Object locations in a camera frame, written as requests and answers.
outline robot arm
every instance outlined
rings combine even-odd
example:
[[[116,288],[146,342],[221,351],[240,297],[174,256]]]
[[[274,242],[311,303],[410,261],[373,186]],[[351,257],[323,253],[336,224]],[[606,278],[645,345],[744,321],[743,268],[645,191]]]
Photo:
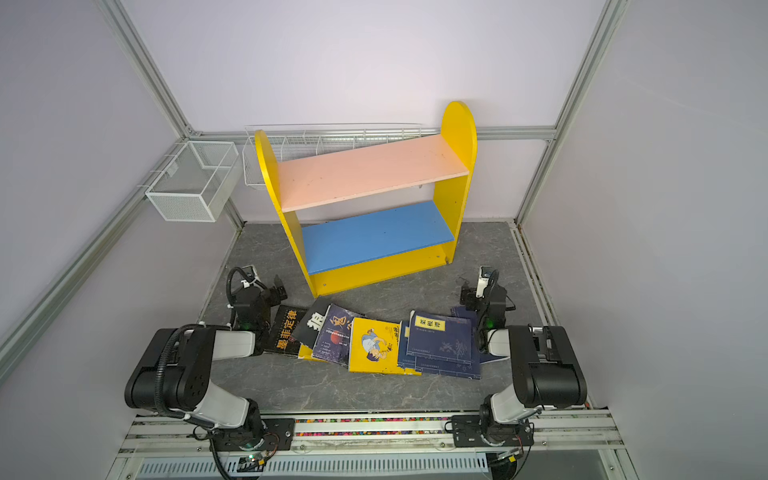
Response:
[[[506,290],[498,285],[498,271],[481,266],[475,291],[462,287],[461,302],[478,313],[475,331],[481,351],[509,357],[512,384],[486,397],[477,427],[458,426],[457,446],[476,434],[488,445],[512,445],[529,437],[527,419],[541,413],[544,405],[559,409],[582,405],[587,383],[581,373],[568,334],[561,326],[505,326]]]
[[[235,273],[243,285],[232,291]],[[279,278],[268,288],[252,266],[233,268],[227,277],[230,323],[158,330],[125,386],[125,403],[203,427],[219,449],[261,449],[266,428],[259,406],[211,382],[210,367],[213,360],[260,355],[270,307],[286,298]]]

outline gray marble floor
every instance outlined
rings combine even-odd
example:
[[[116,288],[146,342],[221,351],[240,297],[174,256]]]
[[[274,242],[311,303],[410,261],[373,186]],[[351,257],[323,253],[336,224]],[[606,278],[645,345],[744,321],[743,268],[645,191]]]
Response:
[[[249,224],[234,245],[228,268],[253,264],[272,284],[279,275],[288,291],[284,303],[308,306],[313,297],[280,225]],[[517,310],[508,324],[541,325],[528,280],[506,223],[464,223],[454,262],[421,273],[337,293],[334,303],[370,318],[399,322],[410,310],[449,315],[458,305],[464,279],[477,282],[478,267],[499,269],[499,284]],[[219,280],[204,314],[209,323],[229,317]],[[511,383],[508,362],[482,366],[482,379],[450,376],[396,376],[350,373],[331,363],[310,362],[265,353],[245,359],[214,362],[211,379],[236,395],[254,399],[262,412],[306,412],[400,409],[477,409],[486,395]]]

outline pink shelf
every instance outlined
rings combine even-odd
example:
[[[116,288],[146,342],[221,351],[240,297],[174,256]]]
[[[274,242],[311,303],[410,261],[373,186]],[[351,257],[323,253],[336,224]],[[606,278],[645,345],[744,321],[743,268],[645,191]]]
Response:
[[[462,177],[442,135],[278,163],[283,212]]]

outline book cover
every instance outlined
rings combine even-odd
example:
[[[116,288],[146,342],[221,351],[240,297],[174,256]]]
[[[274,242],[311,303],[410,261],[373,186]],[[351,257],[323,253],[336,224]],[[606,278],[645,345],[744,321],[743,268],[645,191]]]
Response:
[[[349,348],[349,371],[405,375],[397,366],[400,324],[355,318]]]
[[[298,356],[301,343],[292,338],[299,319],[306,313],[306,308],[279,305],[275,320],[270,328],[270,336],[264,347],[265,352],[282,353],[288,356]]]
[[[480,352],[476,347],[472,353],[472,363],[470,365],[408,355],[406,350],[408,349],[408,341],[410,337],[410,323],[411,319],[406,319],[403,320],[400,324],[400,350],[398,354],[398,366],[406,369],[413,369],[413,371],[417,372],[419,375],[421,375],[421,372],[424,372],[435,373],[437,375],[459,376],[474,380],[480,379],[480,362],[478,361]]]
[[[408,354],[472,364],[472,323],[466,318],[412,312]]]
[[[416,357],[416,372],[435,373],[437,375],[457,376],[465,379],[480,380],[480,352],[472,349],[472,363],[446,362],[445,360]]]
[[[415,369],[416,357],[408,355],[408,337],[410,335],[411,319],[405,319],[400,323],[400,338],[397,352],[397,365],[403,369]]]
[[[331,300],[327,296],[318,296],[297,323],[292,337],[308,346],[311,350],[317,341],[317,334],[320,333],[326,321],[326,314],[330,305]]]
[[[451,315],[453,316],[460,316],[461,318],[469,319],[470,322],[472,322],[472,335],[475,334],[478,327],[478,313],[474,310],[467,310],[467,307],[463,305],[454,306],[451,308]],[[477,344],[475,342],[472,342],[472,348],[477,349]],[[506,360],[509,357],[508,356],[498,356],[498,355],[491,355],[490,353],[482,353],[480,350],[478,350],[478,356],[480,359],[480,363],[490,363],[490,362],[498,362],[499,360]]]
[[[312,349],[312,358],[348,366],[349,338],[356,316],[360,315],[331,303],[326,321],[323,322]]]

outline white wire basket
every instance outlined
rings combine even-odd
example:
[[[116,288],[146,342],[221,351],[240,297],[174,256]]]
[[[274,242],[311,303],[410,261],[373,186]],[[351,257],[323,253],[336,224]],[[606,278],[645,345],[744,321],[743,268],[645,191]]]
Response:
[[[277,161],[315,157],[353,148],[371,147],[393,141],[438,134],[439,129],[422,129],[420,124],[311,124],[248,125],[243,146],[243,178],[249,187],[265,189],[253,135],[264,130]]]
[[[147,189],[170,222],[215,222],[240,179],[233,142],[188,141]]]

